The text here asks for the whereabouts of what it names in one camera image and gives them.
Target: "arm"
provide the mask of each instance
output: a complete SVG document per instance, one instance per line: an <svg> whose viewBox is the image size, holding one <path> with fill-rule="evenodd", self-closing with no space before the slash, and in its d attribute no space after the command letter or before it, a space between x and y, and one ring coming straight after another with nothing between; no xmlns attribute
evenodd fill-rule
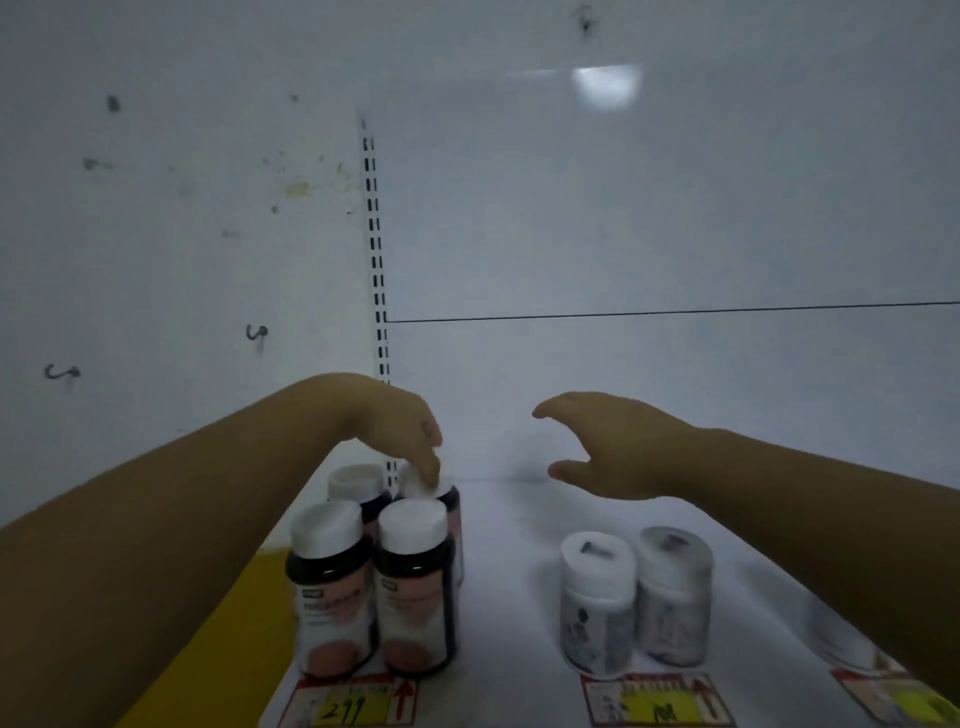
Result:
<svg viewBox="0 0 960 728"><path fill-rule="evenodd" d="M420 397L324 375L0 530L5 724L112 725L189 642L334 446L354 437L436 482L441 434Z"/></svg>
<svg viewBox="0 0 960 728"><path fill-rule="evenodd" d="M549 473L603 497L675 496L706 511L947 698L960 699L960 492L600 393L540 404L589 463Z"/></svg>

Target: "left hand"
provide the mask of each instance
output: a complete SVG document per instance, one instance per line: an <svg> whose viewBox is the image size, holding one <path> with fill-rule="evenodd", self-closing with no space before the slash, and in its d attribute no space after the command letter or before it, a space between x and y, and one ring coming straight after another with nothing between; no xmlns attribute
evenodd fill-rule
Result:
<svg viewBox="0 0 960 728"><path fill-rule="evenodd" d="M436 487L440 459L433 448L444 443L440 426L420 395L369 376L324 375L334 396L347 406L345 439L360 442L414 466L428 486Z"/></svg>

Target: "right hand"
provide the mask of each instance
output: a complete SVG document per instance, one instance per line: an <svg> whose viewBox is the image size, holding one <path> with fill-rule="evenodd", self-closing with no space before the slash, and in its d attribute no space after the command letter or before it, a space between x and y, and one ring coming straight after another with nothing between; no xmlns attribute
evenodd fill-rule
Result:
<svg viewBox="0 0 960 728"><path fill-rule="evenodd" d="M588 463L560 460L547 474L601 497L670 495L671 464L683 462L697 431L649 404L602 392L567 392L533 414L569 427L590 456Z"/></svg>

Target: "dark bottle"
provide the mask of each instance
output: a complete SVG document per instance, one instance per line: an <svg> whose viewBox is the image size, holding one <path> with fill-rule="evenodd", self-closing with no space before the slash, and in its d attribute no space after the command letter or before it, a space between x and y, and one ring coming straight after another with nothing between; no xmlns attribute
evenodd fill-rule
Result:
<svg viewBox="0 0 960 728"><path fill-rule="evenodd" d="M347 465L330 474L327 481L330 500L352 500L363 511L364 532L376 541L376 520L380 511L394 501L383 481L379 465Z"/></svg>
<svg viewBox="0 0 960 728"><path fill-rule="evenodd" d="M331 500L300 513L291 529L287 578L297 615L294 659L322 679L346 677L376 651L373 539L360 506Z"/></svg>
<svg viewBox="0 0 960 728"><path fill-rule="evenodd" d="M398 675L432 675L457 654L455 550L436 500L405 498L380 514L373 584L383 660Z"/></svg>
<svg viewBox="0 0 960 728"><path fill-rule="evenodd" d="M440 474L436 488L428 488L420 479L420 474L411 466L400 466L396 478L400 498L435 498L446 508L446 525L457 544L457 554L453 563L453 578L459 587L464 583L464 537L460 518L460 491L449 475Z"/></svg>

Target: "pill bottle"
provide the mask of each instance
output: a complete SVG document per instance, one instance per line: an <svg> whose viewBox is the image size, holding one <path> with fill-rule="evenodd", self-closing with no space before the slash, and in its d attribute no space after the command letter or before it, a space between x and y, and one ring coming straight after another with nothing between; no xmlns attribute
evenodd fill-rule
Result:
<svg viewBox="0 0 960 728"><path fill-rule="evenodd" d="M402 465L396 479L396 486L399 490L398 498L436 498L446 507L447 523L457 545L453 572L459 587L464 583L464 537L460 519L460 491L453 484L453 479L441 472L436 489L428 488L420 479L420 473L416 468L411 465Z"/></svg>
<svg viewBox="0 0 960 728"><path fill-rule="evenodd" d="M373 582L383 661L392 672L425 677L457 654L455 550L436 500L396 500L380 514Z"/></svg>
<svg viewBox="0 0 960 728"><path fill-rule="evenodd" d="M377 648L373 539L360 506L330 500L294 518L286 573L293 586L294 659L314 677L346 677Z"/></svg>
<svg viewBox="0 0 960 728"><path fill-rule="evenodd" d="M636 641L676 667L707 656L713 553L680 528L644 528L636 547Z"/></svg>
<svg viewBox="0 0 960 728"><path fill-rule="evenodd" d="M633 656L636 558L606 533L572 533L560 545L560 644L577 670L597 678L626 671Z"/></svg>
<svg viewBox="0 0 960 728"><path fill-rule="evenodd" d="M879 675L900 667L820 598L811 594L809 599L811 646L825 660L866 675Z"/></svg>
<svg viewBox="0 0 960 728"><path fill-rule="evenodd" d="M360 504L364 532L376 541L376 519L394 497L387 490L380 465L347 465L330 474L327 481L330 500L352 500Z"/></svg>

